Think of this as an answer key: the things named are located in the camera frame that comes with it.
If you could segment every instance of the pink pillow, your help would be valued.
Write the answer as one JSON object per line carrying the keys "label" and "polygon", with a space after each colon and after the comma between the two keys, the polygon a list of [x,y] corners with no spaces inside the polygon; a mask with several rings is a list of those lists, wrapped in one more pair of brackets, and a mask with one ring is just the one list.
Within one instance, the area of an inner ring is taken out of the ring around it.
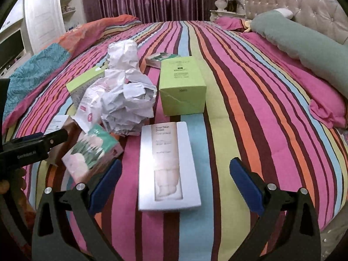
{"label": "pink pillow", "polygon": [[241,18],[229,18],[229,17],[220,17],[215,23],[220,25],[224,30],[234,30],[238,32],[244,32],[247,27],[245,27],[246,19]]}

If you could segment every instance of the striped bedspread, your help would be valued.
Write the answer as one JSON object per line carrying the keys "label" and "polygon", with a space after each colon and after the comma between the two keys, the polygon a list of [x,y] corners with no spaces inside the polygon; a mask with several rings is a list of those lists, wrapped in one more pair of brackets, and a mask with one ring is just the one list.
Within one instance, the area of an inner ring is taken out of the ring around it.
{"label": "striped bedspread", "polygon": [[[163,115],[158,98],[151,119],[187,123],[202,200],[199,209],[139,212],[140,137],[122,141],[122,177],[95,218],[125,261],[227,261],[256,221],[229,175],[234,157],[283,190],[306,187],[320,228],[339,212],[348,191],[348,147],[342,136],[310,116],[309,96],[282,68],[242,37],[210,22],[137,25],[90,48],[51,81],[7,139],[45,131],[56,114],[73,114],[65,84],[104,62],[111,42],[127,38],[138,43],[140,69],[157,85],[159,70],[146,67],[145,56],[164,51],[194,56],[207,84],[207,98],[203,114],[170,118]],[[41,162],[27,170],[27,197],[34,207],[46,186],[65,190],[73,185],[64,168]],[[72,216],[70,222],[85,248]],[[276,234],[264,252],[275,239]]]}

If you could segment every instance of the hand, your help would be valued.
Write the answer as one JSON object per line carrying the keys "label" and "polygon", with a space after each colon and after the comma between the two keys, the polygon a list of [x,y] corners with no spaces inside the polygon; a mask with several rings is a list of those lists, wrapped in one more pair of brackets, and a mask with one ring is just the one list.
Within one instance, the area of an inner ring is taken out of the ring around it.
{"label": "hand", "polygon": [[9,181],[2,180],[0,182],[0,194],[8,192],[11,186],[11,193],[15,203],[21,206],[24,211],[28,208],[27,198],[23,192],[27,188],[27,183],[23,179],[26,173],[26,170],[23,168],[17,169],[13,172],[12,178]]}
{"label": "hand", "polygon": [[5,194],[10,188],[10,183],[6,180],[0,181],[0,194]]}

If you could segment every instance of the tufted headboard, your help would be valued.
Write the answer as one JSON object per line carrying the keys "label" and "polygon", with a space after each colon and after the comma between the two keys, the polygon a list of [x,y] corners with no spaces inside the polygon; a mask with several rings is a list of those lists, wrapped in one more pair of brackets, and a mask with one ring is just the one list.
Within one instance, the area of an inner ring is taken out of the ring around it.
{"label": "tufted headboard", "polygon": [[348,17],[337,0],[245,0],[248,19],[275,8],[290,9],[293,21],[348,45]]}

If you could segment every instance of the lime green box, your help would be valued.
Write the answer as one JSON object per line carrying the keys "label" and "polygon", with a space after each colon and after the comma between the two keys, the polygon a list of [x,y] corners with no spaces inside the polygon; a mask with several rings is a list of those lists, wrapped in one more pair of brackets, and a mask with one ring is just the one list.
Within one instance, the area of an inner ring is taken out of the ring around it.
{"label": "lime green box", "polygon": [[87,88],[96,80],[105,76],[105,69],[107,69],[107,63],[104,63],[102,67],[95,66],[66,84],[76,108],[79,106]]}
{"label": "lime green box", "polygon": [[194,57],[162,61],[159,92],[166,116],[203,113],[206,91]]}

